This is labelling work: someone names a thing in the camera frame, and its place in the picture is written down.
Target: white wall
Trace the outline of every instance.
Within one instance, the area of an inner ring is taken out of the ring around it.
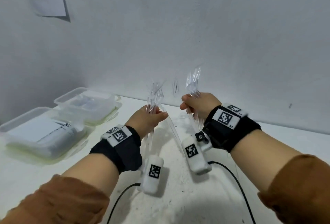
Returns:
[[[173,76],[184,83],[204,62],[200,90],[259,121],[330,133],[330,0],[66,2],[71,23],[0,0],[0,121],[78,86],[144,99],[156,76],[177,104]]]

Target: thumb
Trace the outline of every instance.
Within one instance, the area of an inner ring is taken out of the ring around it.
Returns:
[[[182,96],[182,101],[187,104],[189,107],[192,108],[197,108],[198,107],[198,99],[192,97],[190,94],[185,94],[184,96]]]
[[[165,120],[168,117],[168,113],[161,112],[159,114],[153,114],[151,115],[152,120],[155,124],[158,124],[159,122]]]

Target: rolled-up sleeve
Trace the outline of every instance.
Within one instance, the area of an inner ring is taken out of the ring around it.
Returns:
[[[59,175],[10,210],[1,224],[94,224],[101,222],[109,198],[78,179]]]
[[[299,155],[259,193],[266,207],[286,224],[330,223],[330,166],[313,155]]]

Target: black wrist strap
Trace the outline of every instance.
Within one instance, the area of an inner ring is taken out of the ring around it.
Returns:
[[[132,133],[128,139],[112,147],[107,139],[101,139],[90,151],[90,154],[103,154],[117,167],[119,174],[125,171],[136,171],[142,165],[140,154],[141,139],[134,128],[126,126]]]
[[[244,116],[237,123],[235,129],[232,130],[229,127],[221,124],[220,122],[217,122],[216,120],[212,119],[218,109],[237,116],[233,112],[230,112],[228,109],[223,108],[221,106],[217,106],[216,108],[214,108],[208,115],[204,124],[203,131],[210,137],[214,148],[225,149],[230,153],[231,150],[235,147],[235,145],[246,135],[256,129],[261,129],[260,125],[257,122],[251,120],[247,116]]]

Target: person's left hand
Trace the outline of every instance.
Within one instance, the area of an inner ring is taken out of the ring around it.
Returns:
[[[142,139],[158,125],[168,117],[168,113],[161,112],[159,108],[156,109],[156,114],[148,114],[146,112],[146,106],[143,106],[138,111],[136,111],[131,118],[126,122],[125,126],[130,126],[137,131]]]

